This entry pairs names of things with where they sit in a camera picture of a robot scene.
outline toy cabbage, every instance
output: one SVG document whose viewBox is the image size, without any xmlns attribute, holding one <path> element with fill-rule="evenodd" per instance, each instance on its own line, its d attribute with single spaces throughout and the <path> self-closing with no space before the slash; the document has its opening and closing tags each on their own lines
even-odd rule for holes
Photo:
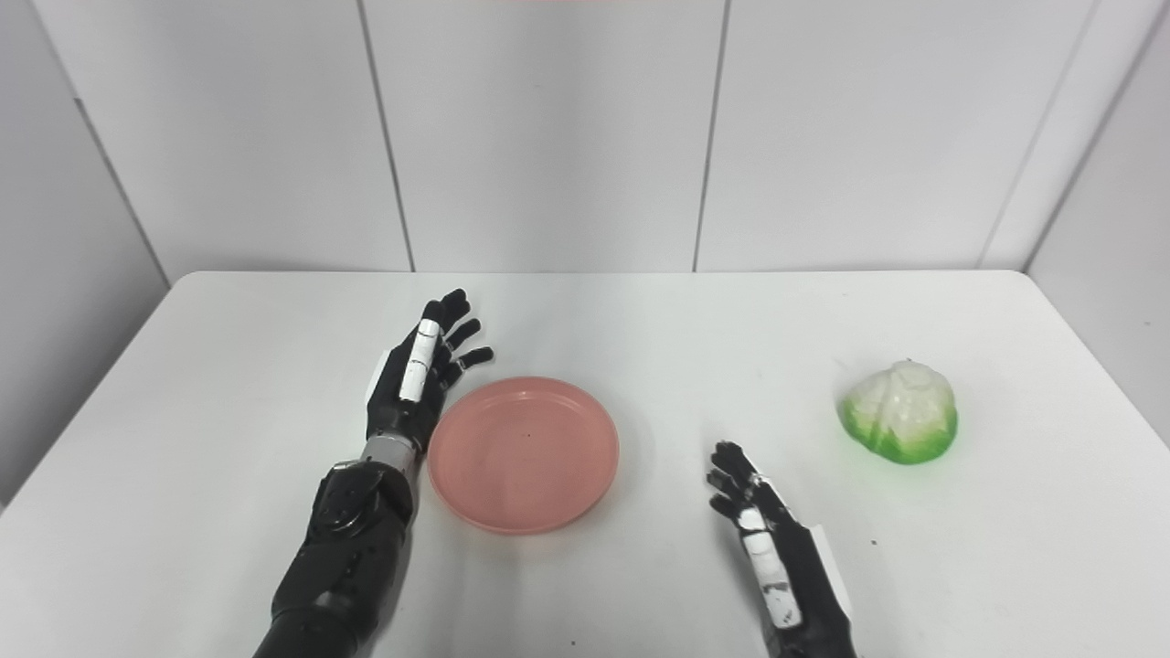
<svg viewBox="0 0 1170 658">
<path fill-rule="evenodd" d="M 840 406 L 851 437 L 890 461 L 921 464 L 947 452 L 958 412 L 947 378 L 902 361 L 854 386 Z"/>
</svg>

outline fingertip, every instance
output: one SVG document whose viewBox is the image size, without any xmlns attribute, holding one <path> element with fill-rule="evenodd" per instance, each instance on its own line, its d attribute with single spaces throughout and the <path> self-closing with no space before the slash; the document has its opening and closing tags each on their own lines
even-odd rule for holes
<svg viewBox="0 0 1170 658">
<path fill-rule="evenodd" d="M 731 477 L 718 468 L 711 468 L 707 472 L 707 484 L 720 489 L 721 492 L 730 484 L 730 481 Z"/>
<path fill-rule="evenodd" d="M 473 317 L 472 320 L 460 324 L 457 329 L 447 336 L 447 344 L 450 345 L 452 349 L 456 349 L 462 345 L 464 341 L 477 334 L 482 328 L 483 325 L 480 323 L 480 320 L 477 317 Z"/>
<path fill-rule="evenodd" d="M 711 464 L 714 464 L 720 471 L 730 475 L 731 479 L 736 481 L 737 486 L 748 486 L 748 475 L 739 468 L 739 464 L 735 459 L 728 457 L 727 453 L 716 452 L 713 454 Z"/>
<path fill-rule="evenodd" d="M 422 309 L 422 320 L 431 320 L 433 322 L 438 322 L 439 324 L 442 324 L 445 315 L 446 313 L 443 311 L 442 302 L 436 300 L 431 300 L 427 302 L 427 307 Z"/>
<path fill-rule="evenodd" d="M 727 516 L 732 521 L 735 521 L 736 518 L 739 515 L 738 506 L 725 495 L 715 494 L 708 502 L 710 503 L 711 509 L 718 512 L 722 516 Z"/>
<path fill-rule="evenodd" d="M 457 301 L 467 301 L 467 290 L 462 288 L 455 288 L 454 290 L 447 293 L 442 297 L 442 303 L 453 303 Z"/>
<path fill-rule="evenodd" d="M 715 444 L 715 451 L 723 454 L 730 454 L 736 457 L 743 455 L 743 448 L 739 447 L 739 444 L 735 441 L 720 441 Z"/>
<path fill-rule="evenodd" d="M 477 348 L 460 357 L 459 362 L 463 364 L 463 368 L 472 368 L 473 365 L 487 363 L 495 357 L 496 352 L 491 348 Z"/>
</svg>

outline robotic hand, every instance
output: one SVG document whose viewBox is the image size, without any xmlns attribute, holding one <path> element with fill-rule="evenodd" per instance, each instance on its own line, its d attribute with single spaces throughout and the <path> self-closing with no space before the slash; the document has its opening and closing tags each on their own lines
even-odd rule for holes
<svg viewBox="0 0 1170 658">
<path fill-rule="evenodd" d="M 810 530 L 793 519 L 738 445 L 717 444 L 711 464 L 707 481 L 720 491 L 711 507 L 735 523 L 748 550 L 775 631 L 770 652 L 778 658 L 856 658 L 848 599 L 839 584 L 838 599 L 835 570 L 826 570 L 818 547 L 819 528 Z M 832 566 L 832 556 L 827 562 Z"/>
<path fill-rule="evenodd" d="M 454 351 L 480 330 L 457 329 L 472 310 L 463 290 L 431 301 L 385 365 L 366 404 L 366 446 L 321 481 L 304 543 L 273 598 L 273 624 L 255 658 L 350 658 L 373 635 L 414 518 L 419 461 L 463 371 L 491 348 Z"/>
</svg>

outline black forearm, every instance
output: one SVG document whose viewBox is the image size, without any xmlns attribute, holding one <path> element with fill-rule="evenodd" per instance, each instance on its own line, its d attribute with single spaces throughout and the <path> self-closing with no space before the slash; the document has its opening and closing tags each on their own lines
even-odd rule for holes
<svg viewBox="0 0 1170 658">
<path fill-rule="evenodd" d="M 849 617 L 837 599 L 812 533 L 786 514 L 776 520 L 775 546 L 780 560 L 791 567 L 792 591 L 805 612 L 798 626 L 777 629 L 779 656 L 856 658 Z"/>
<path fill-rule="evenodd" d="M 370 639 L 393 585 L 410 499 L 406 475 L 376 461 L 322 480 L 255 658 L 349 658 Z"/>
</svg>

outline pink plate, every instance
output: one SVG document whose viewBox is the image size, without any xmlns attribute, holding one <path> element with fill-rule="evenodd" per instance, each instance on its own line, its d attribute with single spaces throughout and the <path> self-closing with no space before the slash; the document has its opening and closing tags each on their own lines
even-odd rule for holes
<svg viewBox="0 0 1170 658">
<path fill-rule="evenodd" d="M 439 498 L 463 520 L 507 535 L 544 533 L 605 495 L 618 471 L 618 431 L 577 386 L 516 377 L 450 407 L 427 461 Z"/>
</svg>

